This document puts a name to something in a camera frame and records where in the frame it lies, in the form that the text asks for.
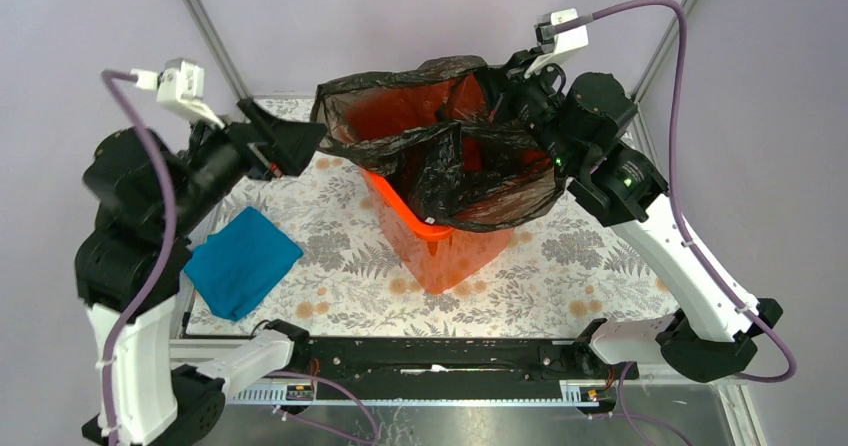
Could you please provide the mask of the black plastic trash bag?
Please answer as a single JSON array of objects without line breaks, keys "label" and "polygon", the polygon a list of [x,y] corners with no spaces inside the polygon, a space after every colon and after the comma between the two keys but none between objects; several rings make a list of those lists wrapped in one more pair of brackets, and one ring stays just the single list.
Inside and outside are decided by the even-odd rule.
[{"label": "black plastic trash bag", "polygon": [[471,232],[546,215],[565,180],[505,104],[503,75],[473,55],[317,86],[322,153],[384,179],[420,221]]}]

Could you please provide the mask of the orange plastic trash bin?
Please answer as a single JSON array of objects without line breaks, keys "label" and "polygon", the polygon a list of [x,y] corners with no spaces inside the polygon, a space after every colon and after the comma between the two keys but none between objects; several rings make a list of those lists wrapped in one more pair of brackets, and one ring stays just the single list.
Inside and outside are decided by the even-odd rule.
[{"label": "orange plastic trash bin", "polygon": [[383,233],[413,277],[431,293],[457,285],[494,260],[517,228],[477,233],[420,221],[384,179],[361,171],[377,202]]}]

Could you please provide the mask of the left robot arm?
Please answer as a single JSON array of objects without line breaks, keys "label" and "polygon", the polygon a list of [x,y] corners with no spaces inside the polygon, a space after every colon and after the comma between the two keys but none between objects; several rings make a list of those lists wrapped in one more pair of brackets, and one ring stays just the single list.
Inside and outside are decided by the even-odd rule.
[{"label": "left robot arm", "polygon": [[238,106],[242,122],[192,119],[180,152],[148,128],[116,131],[84,172],[99,206],[74,270],[101,381],[100,410],[82,434],[97,445],[192,445],[227,399],[274,370],[296,377],[309,367],[305,331],[282,322],[197,366],[171,363],[170,321],[192,256],[190,233],[242,178],[302,173],[327,132],[276,118],[252,100]]}]

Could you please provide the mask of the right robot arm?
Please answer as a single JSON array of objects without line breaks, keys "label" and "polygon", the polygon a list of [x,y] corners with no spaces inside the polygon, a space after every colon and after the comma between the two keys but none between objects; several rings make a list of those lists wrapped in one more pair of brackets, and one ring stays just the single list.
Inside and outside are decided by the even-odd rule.
[{"label": "right robot arm", "polygon": [[638,253],[678,304],[655,319],[592,322],[577,339],[575,368],[589,378],[629,362],[665,364],[700,383],[741,376],[782,307],[709,265],[707,249],[684,231],[662,173],[623,141],[637,107],[620,83],[606,73],[568,81],[541,56],[519,51],[500,67],[505,108],[551,159],[555,180]]}]

